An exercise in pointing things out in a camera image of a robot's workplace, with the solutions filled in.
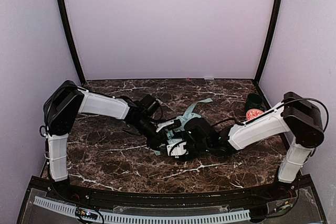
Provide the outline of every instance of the brown marble tabletop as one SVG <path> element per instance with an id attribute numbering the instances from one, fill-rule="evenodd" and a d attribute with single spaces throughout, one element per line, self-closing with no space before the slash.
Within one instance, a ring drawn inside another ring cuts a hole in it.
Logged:
<path id="1" fill-rule="evenodd" d="M 247 95 L 256 92 L 250 80 L 107 80 L 88 81 L 85 88 L 133 100 L 151 94 L 162 105 L 164 118 L 182 115 L 194 102 L 194 112 L 210 124 L 235 116 L 245 120 Z M 233 122 L 217 126 L 221 129 Z M 286 154 L 279 136 L 269 137 L 227 158 L 204 154 L 179 162 L 156 156 L 136 129 L 106 116 L 79 114 L 68 139 L 71 183 L 131 193 L 202 193 L 269 184 Z"/>

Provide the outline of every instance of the dark green cup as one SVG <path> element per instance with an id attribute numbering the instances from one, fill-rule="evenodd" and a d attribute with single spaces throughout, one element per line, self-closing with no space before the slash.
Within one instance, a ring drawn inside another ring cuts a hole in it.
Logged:
<path id="1" fill-rule="evenodd" d="M 254 93 L 248 94 L 245 103 L 245 113 L 250 109 L 262 110 L 263 102 L 264 100 L 260 95 Z"/>

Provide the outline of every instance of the lavender wall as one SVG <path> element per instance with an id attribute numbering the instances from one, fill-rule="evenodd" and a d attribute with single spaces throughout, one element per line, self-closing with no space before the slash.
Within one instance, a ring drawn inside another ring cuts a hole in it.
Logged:
<path id="1" fill-rule="evenodd" d="M 253 78 L 273 0 L 66 0 L 87 79 Z"/>
<path id="2" fill-rule="evenodd" d="M 260 84 L 273 105 L 285 92 L 294 91 L 303 97 L 317 98 L 329 108 L 325 141 L 303 172 L 311 174 L 330 223 L 336 220 L 335 10 L 336 0 L 282 0 Z"/>
<path id="3" fill-rule="evenodd" d="M 16 223 L 30 177 L 44 163 L 43 103 L 64 80 L 78 79 L 56 0 L 0 6 L 0 212 Z"/>

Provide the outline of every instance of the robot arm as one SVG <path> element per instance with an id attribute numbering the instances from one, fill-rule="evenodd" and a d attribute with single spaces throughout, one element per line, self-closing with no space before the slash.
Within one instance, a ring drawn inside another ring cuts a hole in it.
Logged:
<path id="1" fill-rule="evenodd" d="M 150 116 L 159 107 L 155 98 L 145 96 L 133 102 L 127 97 L 115 98 L 89 92 L 72 81 L 64 82 L 44 104 L 49 172 L 54 181 L 67 179 L 67 140 L 78 113 L 106 115 L 132 124 L 157 150 L 165 135 L 156 132 Z"/>
<path id="2" fill-rule="evenodd" d="M 179 120 L 156 121 L 151 116 L 158 109 L 157 100 L 146 95 L 141 101 L 127 97 L 109 97 L 64 82 L 44 104 L 49 171 L 56 182 L 68 178 L 67 139 L 78 113 L 106 115 L 133 125 L 147 139 L 153 150 L 166 146 L 168 156 L 192 158 L 199 153 L 227 156 L 275 134 L 291 131 L 295 139 L 280 166 L 278 179 L 291 183 L 310 153 L 324 139 L 320 110 L 295 93 L 255 119 L 236 123 L 217 132 L 204 118 L 193 118 L 184 125 Z M 173 132 L 173 144 L 167 132 Z"/>

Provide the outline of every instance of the white plastic cable channel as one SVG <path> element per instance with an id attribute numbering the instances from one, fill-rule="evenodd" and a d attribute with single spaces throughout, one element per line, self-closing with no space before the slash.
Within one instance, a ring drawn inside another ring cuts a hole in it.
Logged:
<path id="1" fill-rule="evenodd" d="M 35 196 L 34 205 L 49 209 L 53 212 L 75 218 L 76 206 L 69 203 L 56 202 L 48 198 Z M 202 216 L 183 216 L 183 217 L 151 217 L 136 215 L 121 215 L 110 212 L 100 211 L 104 216 L 104 221 L 108 223 L 120 224 L 222 224 L 234 223 L 243 220 L 250 220 L 249 210 L 228 212 L 225 214 L 202 215 Z M 95 223 L 102 223 L 99 216 Z"/>

